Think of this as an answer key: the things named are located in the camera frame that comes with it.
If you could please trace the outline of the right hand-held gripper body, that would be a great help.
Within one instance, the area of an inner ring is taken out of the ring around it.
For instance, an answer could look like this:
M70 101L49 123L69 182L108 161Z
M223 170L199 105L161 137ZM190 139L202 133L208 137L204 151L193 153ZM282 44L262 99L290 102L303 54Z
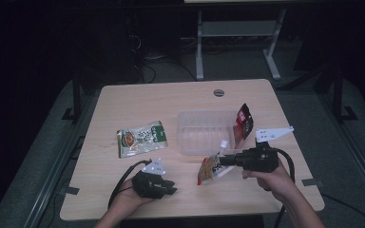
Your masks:
M256 130L256 146L236 154L234 161L244 170L271 173L279 166L279 155L282 155L289 165L289 172L294 172L294 162L283 150L269 145L270 141L277 140L292 133L292 126L285 128L259 128Z

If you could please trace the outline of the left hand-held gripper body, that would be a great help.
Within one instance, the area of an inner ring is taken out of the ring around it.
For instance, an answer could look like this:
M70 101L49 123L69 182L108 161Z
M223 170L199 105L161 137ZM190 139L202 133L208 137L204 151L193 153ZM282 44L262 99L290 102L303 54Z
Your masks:
M133 177L134 191L141 198L161 199L168 194L168 189L164 185L164 174L165 169L161 159L150 161Z

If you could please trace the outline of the red and white snack packet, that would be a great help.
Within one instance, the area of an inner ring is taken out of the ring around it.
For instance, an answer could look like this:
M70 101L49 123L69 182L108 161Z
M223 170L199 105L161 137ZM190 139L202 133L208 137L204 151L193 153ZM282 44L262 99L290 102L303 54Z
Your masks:
M197 185L206 184L213 179L221 178L234 169L234 166L223 166L220 158L228 146L228 141L221 141L219 151L202 160L197 176Z

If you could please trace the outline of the clear plastic container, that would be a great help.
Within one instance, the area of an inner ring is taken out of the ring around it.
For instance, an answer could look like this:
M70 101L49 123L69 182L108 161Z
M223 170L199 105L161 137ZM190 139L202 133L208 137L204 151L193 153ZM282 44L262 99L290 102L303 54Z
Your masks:
M191 110L178 114L178 145L188 156L211 156L221 151L234 154L244 148L246 140L239 137L235 110Z

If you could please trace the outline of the red and black snack packet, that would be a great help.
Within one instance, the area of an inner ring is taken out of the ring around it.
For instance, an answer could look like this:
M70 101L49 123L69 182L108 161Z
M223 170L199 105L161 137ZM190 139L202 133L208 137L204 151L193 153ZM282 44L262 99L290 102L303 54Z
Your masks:
M254 120L247 104L243 104L237 113L236 123L233 126L235 148L242 147L254 127Z

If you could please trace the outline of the green and white snack packet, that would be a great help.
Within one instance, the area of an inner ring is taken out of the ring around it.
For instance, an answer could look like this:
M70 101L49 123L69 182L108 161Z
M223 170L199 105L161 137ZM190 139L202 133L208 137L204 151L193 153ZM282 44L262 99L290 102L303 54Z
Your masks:
M118 155L128 158L168 147L161 121L117 131Z

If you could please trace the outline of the person's left hand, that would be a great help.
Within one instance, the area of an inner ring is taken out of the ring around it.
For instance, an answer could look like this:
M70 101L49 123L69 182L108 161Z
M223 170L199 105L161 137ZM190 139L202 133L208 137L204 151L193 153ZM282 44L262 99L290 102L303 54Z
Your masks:
M154 199L140 197L133 189L132 180L126 180L121 185L121 192L112 201L108 212L111 216L125 219L131 216L141 206L153 201Z

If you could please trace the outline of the person's right hand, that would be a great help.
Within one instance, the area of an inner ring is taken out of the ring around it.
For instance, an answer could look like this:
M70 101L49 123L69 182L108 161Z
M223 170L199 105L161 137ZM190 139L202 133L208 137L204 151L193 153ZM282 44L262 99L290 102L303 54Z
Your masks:
M244 170L242 177L245 180L256 178L259 186L265 191L270 191L280 202L287 201L296 192L296 185L284 167L278 167L271 173Z

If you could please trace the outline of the grey tape strip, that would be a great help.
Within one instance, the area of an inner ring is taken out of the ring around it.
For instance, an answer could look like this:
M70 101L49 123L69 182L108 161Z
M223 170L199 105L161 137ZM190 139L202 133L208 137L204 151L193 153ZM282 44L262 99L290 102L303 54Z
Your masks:
M77 195L79 193L79 188L75 188L75 187L62 187L61 190L59 191L60 195L65 196L66 194L71 194L71 195Z
M324 186L324 183L322 182L322 180L307 179L307 180L301 180L301 182L304 186L312 186L312 185L315 185L317 187Z

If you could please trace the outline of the black metal stand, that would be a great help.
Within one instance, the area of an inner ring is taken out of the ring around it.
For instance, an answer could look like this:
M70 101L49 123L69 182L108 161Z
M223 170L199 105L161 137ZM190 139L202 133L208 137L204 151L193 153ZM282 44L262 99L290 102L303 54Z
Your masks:
M350 106L342 105L343 75L339 64L334 66L333 79L333 114L336 120L343 124L345 121L356 121L357 115Z
M71 120L76 123L81 115L81 86L79 82L79 74L75 72L72 76L72 102L73 107L67 108L62 119Z

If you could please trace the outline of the white metal table frame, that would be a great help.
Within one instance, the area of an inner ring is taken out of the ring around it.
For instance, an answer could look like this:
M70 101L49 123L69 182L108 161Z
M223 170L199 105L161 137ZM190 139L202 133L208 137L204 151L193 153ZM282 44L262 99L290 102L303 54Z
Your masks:
M279 39L286 9L279 11L276 20L265 21L204 21L202 11L198 12L197 49L196 49L196 79L203 80L202 39L213 37L270 37L268 48L263 50L264 59L272 78L280 80L281 76L273 58L273 53Z

